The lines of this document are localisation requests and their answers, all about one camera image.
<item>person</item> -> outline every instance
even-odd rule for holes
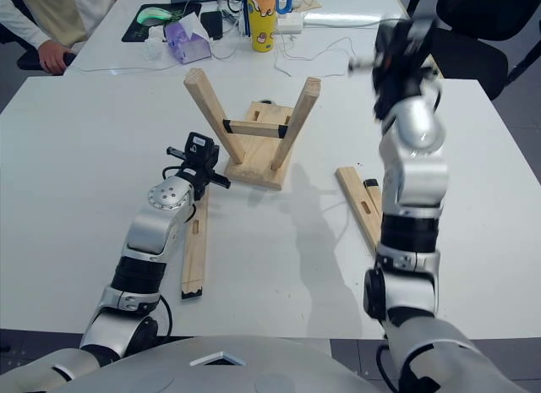
[[[0,0],[0,24],[38,51],[43,70],[63,74],[64,53],[77,53],[117,0],[23,1],[37,25],[11,0]]]

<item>white table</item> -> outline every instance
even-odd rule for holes
[[[303,79],[210,77],[230,117],[292,106]],[[451,184],[440,316],[471,338],[541,336],[541,188],[481,87],[444,81]],[[149,89],[140,89],[147,85]],[[183,245],[162,291],[175,335],[380,338],[362,309],[373,264],[334,171],[382,178],[369,76],[327,79],[281,192],[210,189],[204,294],[180,301]],[[31,78],[0,115],[0,328],[82,332],[131,220],[190,130],[212,135],[179,77]],[[223,172],[221,149],[217,166]]]
[[[322,8],[312,10],[317,14],[354,14],[364,16],[367,22],[385,17],[397,17],[403,14],[398,0],[318,0]],[[216,72],[226,76],[243,74],[282,75],[274,68],[276,57],[278,65],[296,76],[344,74],[347,71],[347,60],[351,56],[350,44],[343,41],[338,44],[345,52],[327,52],[314,62],[295,62],[286,60],[280,53],[257,53],[251,49],[249,38],[240,38],[238,31],[232,31],[218,41],[213,51],[218,57],[225,57],[236,50],[235,57],[226,61],[206,59],[183,66],[176,61],[168,50],[163,52],[160,59],[145,59],[144,44],[137,42],[122,42],[121,38],[134,18],[139,7],[146,3],[169,3],[170,0],[118,0],[109,11],[94,35],[86,43],[81,53],[69,68],[66,76],[74,74],[132,74],[146,72],[161,75],[185,75],[189,68],[205,68],[210,73]],[[204,3],[202,11],[216,10],[216,2]],[[224,29],[230,24],[224,23]],[[301,35],[296,35],[296,41],[289,53],[294,56],[312,57],[325,49],[333,41],[342,37],[351,37],[355,52],[362,56],[373,56],[374,39],[377,26],[367,29],[331,29],[305,28]],[[276,44],[283,46],[281,39],[276,38]]]

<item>black office chair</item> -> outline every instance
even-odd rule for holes
[[[25,6],[25,2],[23,2],[23,0],[11,1],[14,2],[15,7],[18,8],[22,14],[28,17],[31,21],[34,21],[32,14],[30,14],[30,11]],[[38,55],[37,50],[31,44],[16,36],[6,27],[0,25],[0,43],[7,44],[9,42],[17,42],[26,50],[23,56],[17,60],[17,66],[19,69],[43,70],[40,65],[40,56]]]
[[[410,0],[410,17],[421,0]],[[436,13],[452,30],[438,29],[432,56],[442,74],[477,79],[490,100],[541,55],[541,41],[508,74],[505,54],[479,39],[504,41],[531,19],[541,0],[438,0]]]

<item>gray floor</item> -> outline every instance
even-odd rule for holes
[[[433,14],[436,0],[424,0],[420,13]],[[505,52],[510,64],[520,61],[541,38],[537,23],[541,9],[528,26],[514,38],[495,43]],[[0,46],[0,111],[22,85],[26,77],[43,73],[24,73],[14,65],[22,50],[15,44]],[[530,167],[541,180],[541,60],[538,60],[520,79],[507,87],[494,101],[498,113],[513,135]],[[71,334],[33,333],[0,330],[0,342],[12,349],[0,356],[0,373],[28,363],[62,347],[76,347],[80,336]],[[333,340],[333,357],[370,380],[382,391],[388,391],[375,367],[375,350],[379,341]],[[525,389],[541,393],[541,338],[526,340],[476,341],[478,347],[510,379]]]

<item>purple tissue box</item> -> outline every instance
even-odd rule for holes
[[[178,23],[169,24],[165,28],[167,44],[171,48],[174,57],[182,64],[211,57],[212,52],[210,51],[209,39],[208,36],[206,38],[203,36],[206,35],[206,31],[199,20],[197,22],[204,32],[198,34],[198,31],[193,31],[191,37],[184,29],[184,25],[181,24],[182,22],[181,20]]]

